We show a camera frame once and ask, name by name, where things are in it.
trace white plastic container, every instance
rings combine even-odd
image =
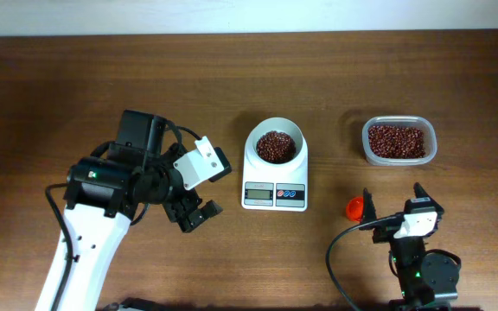
[[[375,125],[405,126],[422,130],[424,132],[425,156],[418,159],[388,159],[375,155],[370,149],[370,142],[368,141],[368,129]],[[414,116],[384,116],[371,118],[362,128],[362,145],[364,147],[364,153],[367,155],[368,162],[372,165],[380,166],[426,164],[431,161],[437,153],[436,132],[433,130],[433,126],[431,126],[428,120],[423,117]]]

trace kitchen scale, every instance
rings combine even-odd
[[[257,154],[257,142],[270,131],[283,132],[295,142],[293,160],[273,164]],[[243,161],[241,205],[247,209],[303,212],[307,209],[309,150],[296,124],[282,117],[261,122],[249,134]]]

